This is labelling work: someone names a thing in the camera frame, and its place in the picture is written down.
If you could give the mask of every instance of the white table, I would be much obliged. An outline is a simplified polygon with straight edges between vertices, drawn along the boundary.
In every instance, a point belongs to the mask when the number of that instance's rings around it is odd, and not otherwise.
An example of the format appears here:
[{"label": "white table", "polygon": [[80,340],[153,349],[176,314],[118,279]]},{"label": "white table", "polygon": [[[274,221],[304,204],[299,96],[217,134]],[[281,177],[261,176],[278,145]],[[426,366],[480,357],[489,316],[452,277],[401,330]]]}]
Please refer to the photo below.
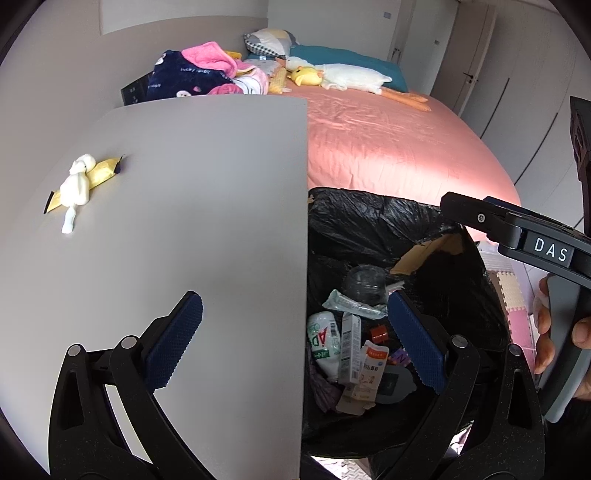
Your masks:
[{"label": "white table", "polygon": [[[84,153],[125,158],[65,236],[43,207]],[[68,346],[113,348],[194,290],[204,319],[158,401],[217,479],[298,476],[306,168],[305,101],[172,99],[111,111],[22,199],[0,245],[0,405],[43,466]]]}]

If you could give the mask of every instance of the trash bin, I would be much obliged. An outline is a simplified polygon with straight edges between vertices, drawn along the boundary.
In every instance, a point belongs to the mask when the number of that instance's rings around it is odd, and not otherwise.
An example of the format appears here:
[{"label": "trash bin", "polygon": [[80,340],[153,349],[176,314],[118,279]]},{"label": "trash bin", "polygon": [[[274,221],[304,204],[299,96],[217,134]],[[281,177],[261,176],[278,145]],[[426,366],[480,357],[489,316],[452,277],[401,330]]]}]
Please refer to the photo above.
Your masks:
[{"label": "trash bin", "polygon": [[[404,280],[419,310],[436,317],[450,335],[496,351],[509,343],[509,327],[476,245],[464,227],[444,218],[437,207],[353,190],[311,190],[308,316],[326,310],[322,304],[330,292],[342,291],[347,273],[357,265],[384,269],[386,284]],[[340,328],[342,315],[335,315]],[[388,328],[390,352],[401,347],[387,319],[364,319],[362,344],[377,324]],[[407,368],[417,387],[413,393],[356,417],[322,407],[322,395],[340,396],[337,389],[343,387],[329,384],[308,354],[302,452],[364,458],[404,444],[435,396],[412,364]],[[478,394],[476,387],[464,425],[476,413]]]}]

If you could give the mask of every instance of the screw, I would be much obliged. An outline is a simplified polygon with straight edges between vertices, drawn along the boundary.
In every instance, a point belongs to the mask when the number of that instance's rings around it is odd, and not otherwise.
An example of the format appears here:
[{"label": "screw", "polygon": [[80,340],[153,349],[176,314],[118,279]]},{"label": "screw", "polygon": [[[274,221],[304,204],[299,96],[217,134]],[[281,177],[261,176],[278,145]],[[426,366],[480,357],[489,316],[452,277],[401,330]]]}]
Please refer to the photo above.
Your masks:
[{"label": "screw", "polygon": [[521,347],[515,343],[509,345],[509,351],[515,356],[521,355]]},{"label": "screw", "polygon": [[121,346],[125,349],[132,348],[136,343],[138,343],[137,339],[132,336],[125,337],[123,340],[121,340]]},{"label": "screw", "polygon": [[68,355],[70,356],[76,356],[80,353],[80,345],[72,345],[69,349],[68,349]]},{"label": "screw", "polygon": [[466,348],[468,346],[468,340],[466,340],[461,335],[456,335],[454,338],[452,338],[452,343],[458,348]]}]

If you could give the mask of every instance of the blue gripper pad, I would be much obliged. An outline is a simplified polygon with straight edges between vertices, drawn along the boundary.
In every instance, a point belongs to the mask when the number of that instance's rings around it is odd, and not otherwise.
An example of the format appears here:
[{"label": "blue gripper pad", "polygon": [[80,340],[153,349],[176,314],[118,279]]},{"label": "blue gripper pad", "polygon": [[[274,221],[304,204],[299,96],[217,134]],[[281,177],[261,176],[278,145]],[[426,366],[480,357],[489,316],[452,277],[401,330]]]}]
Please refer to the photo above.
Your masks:
[{"label": "blue gripper pad", "polygon": [[144,361],[144,383],[150,392],[166,387],[203,318],[203,302],[189,291],[166,319],[167,325]]},{"label": "blue gripper pad", "polygon": [[388,320],[413,362],[421,382],[439,395],[447,385],[445,357],[406,301],[393,292],[388,299]]}]

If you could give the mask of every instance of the finger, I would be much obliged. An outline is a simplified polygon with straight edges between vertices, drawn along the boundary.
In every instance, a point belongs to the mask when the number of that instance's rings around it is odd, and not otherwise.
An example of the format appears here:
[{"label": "finger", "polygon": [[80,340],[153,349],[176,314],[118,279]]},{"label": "finger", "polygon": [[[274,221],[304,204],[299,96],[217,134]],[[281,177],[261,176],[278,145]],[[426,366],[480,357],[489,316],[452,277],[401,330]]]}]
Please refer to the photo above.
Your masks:
[{"label": "finger", "polygon": [[550,340],[550,335],[548,333],[545,333],[538,338],[538,342],[535,344],[535,350],[534,373],[539,375],[552,363],[554,354],[556,353],[556,347],[554,347],[554,343]]},{"label": "finger", "polygon": [[540,291],[548,296],[548,277],[544,277],[540,280]]},{"label": "finger", "polygon": [[591,348],[591,318],[585,318],[574,326],[573,343],[579,348]]},{"label": "finger", "polygon": [[581,380],[574,397],[580,400],[591,400],[591,370]]},{"label": "finger", "polygon": [[550,318],[550,311],[546,307],[541,306],[540,311],[538,312],[538,333],[540,335],[548,333],[551,325],[552,319]]}]

